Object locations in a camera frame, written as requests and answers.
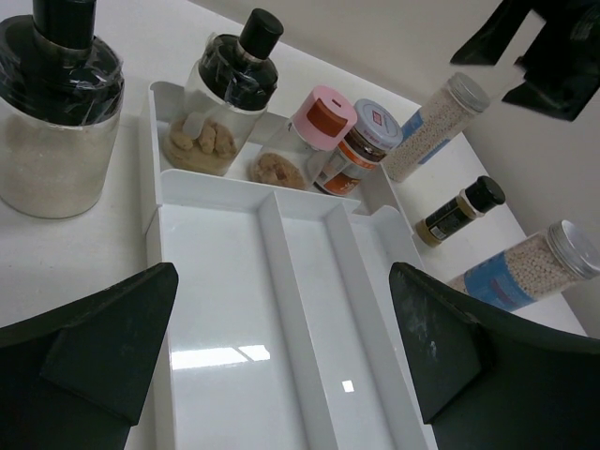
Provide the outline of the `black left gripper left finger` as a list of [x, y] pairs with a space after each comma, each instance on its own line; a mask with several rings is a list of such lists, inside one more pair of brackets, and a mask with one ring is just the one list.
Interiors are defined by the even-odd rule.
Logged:
[[122, 449], [138, 425], [178, 274], [161, 262], [1, 330], [4, 449]]

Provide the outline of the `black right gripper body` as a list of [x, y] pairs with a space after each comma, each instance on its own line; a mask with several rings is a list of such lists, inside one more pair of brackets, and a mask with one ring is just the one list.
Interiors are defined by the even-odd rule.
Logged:
[[599, 3], [532, 1], [544, 25], [517, 64], [542, 94], [593, 94], [599, 88]]

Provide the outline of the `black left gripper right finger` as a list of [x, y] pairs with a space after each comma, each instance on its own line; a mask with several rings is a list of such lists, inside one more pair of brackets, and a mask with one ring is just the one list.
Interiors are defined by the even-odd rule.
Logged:
[[599, 343], [458, 292], [405, 263], [390, 291], [425, 424], [441, 449], [595, 449]]

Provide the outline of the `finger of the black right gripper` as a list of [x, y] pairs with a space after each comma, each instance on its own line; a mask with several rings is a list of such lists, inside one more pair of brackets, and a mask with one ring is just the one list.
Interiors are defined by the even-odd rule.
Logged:
[[543, 1], [503, 0], [450, 59], [453, 66], [495, 66], [527, 15]]
[[553, 119], [573, 122], [597, 90], [597, 79], [567, 79], [566, 83], [542, 87], [526, 81], [508, 91], [502, 102]]

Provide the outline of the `white bead bottle silver lid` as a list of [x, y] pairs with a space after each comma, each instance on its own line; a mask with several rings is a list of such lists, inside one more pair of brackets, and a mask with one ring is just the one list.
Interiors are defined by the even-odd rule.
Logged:
[[455, 73], [401, 127], [401, 144], [382, 162], [390, 179], [403, 182], [489, 105], [488, 94], [475, 80]]

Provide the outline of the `small black cap spice bottle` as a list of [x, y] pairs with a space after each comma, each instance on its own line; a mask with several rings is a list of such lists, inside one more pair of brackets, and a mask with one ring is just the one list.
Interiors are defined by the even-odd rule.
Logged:
[[487, 212], [505, 203], [501, 186], [491, 177], [479, 176], [458, 195], [415, 224], [418, 237], [435, 248]]

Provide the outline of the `pink lid spice jar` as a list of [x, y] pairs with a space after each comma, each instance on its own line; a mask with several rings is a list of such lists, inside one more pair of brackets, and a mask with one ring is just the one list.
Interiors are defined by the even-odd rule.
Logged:
[[307, 190], [317, 176], [317, 159], [329, 155], [356, 120], [353, 105], [339, 91], [325, 85], [314, 87], [250, 162], [249, 179]]

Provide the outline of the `brown lump jar black cap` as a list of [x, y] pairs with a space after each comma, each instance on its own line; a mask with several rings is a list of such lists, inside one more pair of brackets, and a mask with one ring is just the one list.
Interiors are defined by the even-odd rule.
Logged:
[[283, 32], [275, 15], [255, 8], [240, 35], [208, 39], [163, 140], [175, 169], [217, 176], [229, 170], [278, 87], [270, 54]]

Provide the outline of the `sugar jar with black cap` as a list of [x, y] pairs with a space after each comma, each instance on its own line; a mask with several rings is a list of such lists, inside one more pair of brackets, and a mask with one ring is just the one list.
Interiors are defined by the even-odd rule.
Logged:
[[125, 78], [96, 5], [35, 1], [1, 22], [1, 199], [28, 216], [78, 216], [105, 184]]

